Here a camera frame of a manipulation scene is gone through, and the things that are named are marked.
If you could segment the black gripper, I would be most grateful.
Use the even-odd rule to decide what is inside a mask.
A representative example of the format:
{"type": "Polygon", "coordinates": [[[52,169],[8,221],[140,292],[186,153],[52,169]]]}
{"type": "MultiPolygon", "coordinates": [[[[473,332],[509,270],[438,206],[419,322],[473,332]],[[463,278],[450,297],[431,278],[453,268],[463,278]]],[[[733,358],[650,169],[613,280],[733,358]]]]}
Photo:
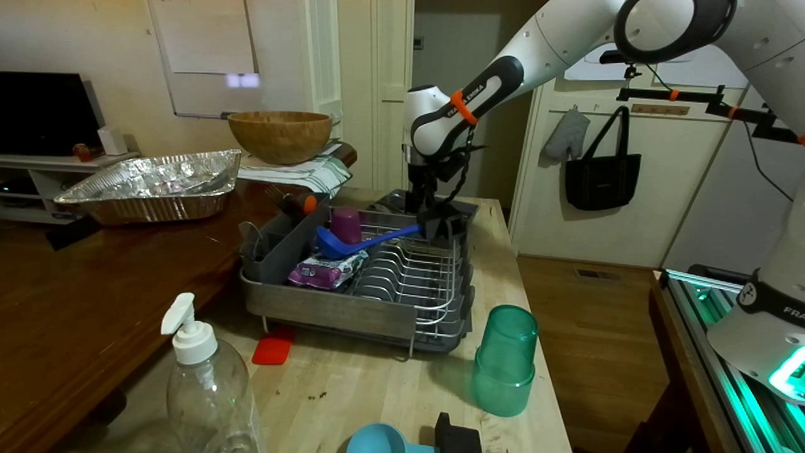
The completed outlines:
{"type": "Polygon", "coordinates": [[[458,214],[453,206],[454,193],[438,197],[438,185],[450,182],[458,175],[453,161],[419,161],[408,166],[409,192],[404,193],[404,210],[419,221],[450,220],[458,214]]]}

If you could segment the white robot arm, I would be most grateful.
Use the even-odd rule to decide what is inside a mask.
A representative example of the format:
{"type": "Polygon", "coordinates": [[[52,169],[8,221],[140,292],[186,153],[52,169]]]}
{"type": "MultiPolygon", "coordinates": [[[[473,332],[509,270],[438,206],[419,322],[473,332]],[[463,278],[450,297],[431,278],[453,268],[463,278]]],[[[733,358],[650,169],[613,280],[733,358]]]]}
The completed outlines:
{"type": "MultiPolygon", "coordinates": [[[[414,190],[430,190],[458,138],[486,113],[552,80],[600,41],[638,65],[714,46],[764,105],[733,109],[717,90],[697,102],[748,124],[760,138],[797,144],[805,137],[805,0],[545,0],[467,86],[408,94],[404,153],[414,190]]],[[[737,307],[707,331],[707,341],[727,366],[805,404],[805,190],[737,307]]]]}

